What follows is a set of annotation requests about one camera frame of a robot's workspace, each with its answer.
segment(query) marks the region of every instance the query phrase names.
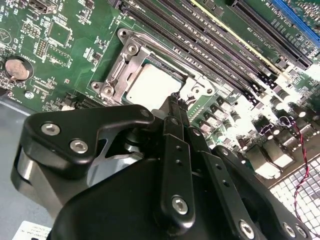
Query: sticker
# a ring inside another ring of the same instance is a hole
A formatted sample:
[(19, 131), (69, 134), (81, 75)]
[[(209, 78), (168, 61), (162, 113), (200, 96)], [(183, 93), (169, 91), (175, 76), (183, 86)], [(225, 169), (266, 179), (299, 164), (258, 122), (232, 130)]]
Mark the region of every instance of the sticker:
[(12, 240), (46, 240), (50, 231), (50, 227), (23, 221)]

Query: ram slot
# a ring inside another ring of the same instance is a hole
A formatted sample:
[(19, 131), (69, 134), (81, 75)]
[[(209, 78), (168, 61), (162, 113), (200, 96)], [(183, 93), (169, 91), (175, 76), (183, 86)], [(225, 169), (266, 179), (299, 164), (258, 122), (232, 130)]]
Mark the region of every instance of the ram slot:
[(285, 56), (294, 65), (306, 70), (313, 64), (307, 56), (286, 40), (271, 24), (264, 20), (243, 0), (234, 0), (231, 8), (246, 23), (268, 39), (276, 47), (279, 53)]
[[(182, 23), (179, 22), (179, 24), (183, 24), (183, 25), (186, 24), (188, 26), (186, 27), (186, 29), (189, 29), (189, 31), (191, 31), (191, 34), (193, 34), (194, 32), (197, 32), (197, 34), (200, 36), (201, 39), (205, 39), (209, 41), (217, 49), (222, 50), (223, 54), (221, 54), (220, 51), (212, 51), (211, 49), (215, 49), (215, 48), (213, 48), (207, 41), (203, 41), (205, 44), (207, 44), (207, 46), (203, 46), (201, 43), (199, 43), (202, 47), (204, 48), (207, 47), (206, 50), (209, 51), (212, 55), (218, 54), (221, 58), (225, 58), (225, 55), (227, 55), (229, 58), (233, 60), (232, 64), (234, 64), (236, 68), (239, 68), (239, 70), (236, 70), (237, 74), (241, 75), (242, 78), (245, 79), (247, 84), (249, 84), (252, 88), (259, 90), (260, 92), (263, 92), (265, 90), (257, 82), (248, 79), (248, 76), (250, 76), (251, 78), (252, 76), (255, 76), (255, 78), (253, 78), (254, 80), (260, 79), (259, 76), (262, 74), (262, 71), (257, 66), (249, 62), (246, 58), (244, 58), (241, 54), (239, 54), (239, 52), (234, 50), (232, 47), (228, 46), (227, 44), (222, 42), (220, 39), (218, 39), (215, 36), (215, 34), (212, 33), (212, 31), (208, 29), (204, 23), (199, 21), (194, 15), (190, 15), (190, 13), (186, 9), (181, 8), (181, 6), (178, 5), (174, 0), (157, 0), (157, 1), (161, 3), (164, 7), (166, 7), (180, 21), (182, 21)], [(226, 65), (230, 63), (229, 59), (227, 59), (227, 62), (222, 59), (220, 59), (220, 61), (223, 61), (224, 64)]]
[(163, 6), (165, 6), (168, 10), (170, 10), (174, 15), (176, 15), (181, 21), (185, 22), (188, 26), (191, 26), (193, 29), (196, 29), (199, 34), (203, 36), (203, 38), (208, 39), (211, 43), (213, 43), (219, 49), (222, 49), (228, 57), (232, 58), (237, 64), (242, 65), (247, 72), (252, 72), (258, 74), (260, 69), (249, 62), (244, 56), (239, 54), (232, 47), (227, 46), (224, 42), (222, 42), (216, 35), (208, 29), (208, 27), (197, 19), (194, 15), (190, 15), (190, 13), (182, 8), (179, 4), (177, 4), (174, 0), (157, 0)]
[(212, 21), (211, 18), (209, 18), (201, 9), (196, 7), (195, 5), (192, 5), (187, 0), (180, 0), (182, 4), (182, 9), (187, 10), (186, 16), (193, 16), (198, 15), (200, 19), (203, 20), (203, 24), (206, 26), (205, 30), (209, 30), (212, 32), (212, 30), (208, 29), (207, 25), (211, 25), (215, 31), (219, 32), (223, 38), (228, 40), (233, 45), (236, 45), (238, 48), (240, 48), (249, 58), (251, 58), (256, 64), (260, 66), (262, 70), (267, 69), (272, 74), (276, 75), (276, 73), (268, 66), (264, 61), (260, 59), (260, 57), (256, 56), (253, 52), (251, 52), (246, 46), (244, 46), (242, 43), (239, 42), (239, 40), (233, 36), (231, 33), (226, 31), (224, 28), (222, 28), (220, 25)]

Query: silver screw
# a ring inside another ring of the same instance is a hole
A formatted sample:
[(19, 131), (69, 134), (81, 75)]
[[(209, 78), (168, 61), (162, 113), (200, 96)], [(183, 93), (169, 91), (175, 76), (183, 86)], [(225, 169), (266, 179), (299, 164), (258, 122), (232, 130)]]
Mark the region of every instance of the silver screw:
[(186, 215), (188, 212), (188, 205), (181, 197), (175, 196), (172, 199), (172, 206), (181, 215)]
[(104, 93), (109, 97), (109, 96), (112, 96), (114, 94), (114, 89), (112, 86), (106, 86), (104, 89), (103, 89)]
[(255, 238), (255, 232), (252, 229), (252, 227), (244, 220), (241, 220), (239, 222), (239, 226), (241, 231), (244, 233), (244, 235), (248, 238), (248, 239), (254, 239)]
[(60, 127), (53, 123), (46, 123), (41, 126), (41, 131), (49, 136), (55, 136), (60, 133)]
[(128, 49), (128, 51), (129, 51), (129, 54), (130, 54), (130, 55), (135, 55), (135, 54), (137, 54), (137, 52), (138, 52), (138, 48), (137, 48), (135, 45), (133, 45), (133, 44), (129, 44), (128, 47), (127, 47), (127, 49)]
[(290, 237), (292, 237), (292, 238), (296, 237), (294, 230), (287, 223), (284, 222), (283, 227), (284, 227), (284, 230), (286, 231), (286, 233), (290, 235)]
[(200, 134), (200, 132), (197, 130), (197, 129), (193, 129), (193, 133), (195, 134), (195, 135), (197, 135), (197, 136), (200, 136), (201, 134)]
[(73, 140), (70, 142), (70, 148), (77, 154), (84, 154), (88, 151), (88, 145), (82, 140)]
[(26, 99), (33, 99), (33, 98), (35, 97), (35, 94), (34, 94), (33, 92), (31, 92), (31, 91), (26, 91), (26, 92), (24, 93), (24, 97), (25, 97)]
[(141, 112), (141, 114), (142, 114), (143, 116), (145, 116), (145, 117), (147, 117), (147, 118), (149, 117), (149, 113), (148, 113), (147, 110), (141, 109), (140, 112)]
[(308, 237), (308, 235), (305, 232), (305, 230), (303, 230), (299, 225), (296, 225), (295, 228), (298, 231), (298, 233), (301, 234), (302, 237), (304, 237), (305, 239)]
[(221, 150), (221, 152), (222, 152), (224, 155), (226, 155), (226, 156), (228, 156), (228, 155), (229, 155), (228, 151), (227, 151), (227, 150), (225, 150), (224, 148)]

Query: cable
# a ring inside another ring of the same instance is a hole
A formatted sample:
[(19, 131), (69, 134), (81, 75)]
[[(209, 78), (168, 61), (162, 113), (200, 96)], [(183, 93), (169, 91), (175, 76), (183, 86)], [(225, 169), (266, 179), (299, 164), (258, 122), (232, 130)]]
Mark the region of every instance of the cable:
[[(297, 123), (293, 123), (293, 127), (295, 128), (295, 130), (298, 132), (299, 137), (300, 137), (300, 144), (301, 144), (301, 149), (302, 149), (302, 154), (303, 154), (303, 161), (304, 161), (304, 166), (305, 166), (305, 175), (302, 178), (302, 180), (299, 182), (299, 184), (295, 187), (295, 192), (293, 194), (294, 197), (294, 202), (293, 202), (293, 206), (294, 206), (294, 212), (296, 217), (302, 222), (301, 217), (297, 211), (297, 205), (298, 205), (298, 193), (299, 193), (299, 189), (301, 188), (302, 184), (308, 179), (309, 177), (309, 165), (308, 165), (308, 159), (307, 159), (307, 150), (305, 148), (305, 142), (304, 142), (304, 136), (302, 134), (302, 132), (300, 131), (300, 129), (297, 126)], [(315, 232), (313, 232), (311, 229), (308, 229), (312, 234), (314, 234), (316, 237), (320, 238), (320, 234), (317, 234)]]

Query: mounting hole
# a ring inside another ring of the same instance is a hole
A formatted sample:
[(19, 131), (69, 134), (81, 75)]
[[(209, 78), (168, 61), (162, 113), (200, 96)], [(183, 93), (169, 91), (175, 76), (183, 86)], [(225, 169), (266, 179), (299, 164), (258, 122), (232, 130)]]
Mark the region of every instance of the mounting hole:
[(219, 170), (222, 170), (222, 167), (219, 164), (216, 164), (215, 167)]
[(230, 187), (230, 184), (229, 184), (226, 180), (223, 180), (222, 183), (223, 183), (223, 185), (225, 185), (227, 188)]
[(121, 32), (119, 33), (119, 36), (122, 37), (122, 38), (125, 38), (125, 37), (127, 36), (126, 31), (121, 31)]
[(178, 164), (180, 167), (182, 167), (182, 165), (183, 165), (183, 164), (182, 164), (182, 161), (179, 160), (179, 159), (175, 160), (175, 163)]
[(94, 84), (92, 85), (92, 87), (93, 87), (94, 89), (98, 89), (98, 88), (99, 88), (99, 84), (98, 84), (98, 83), (94, 83)]

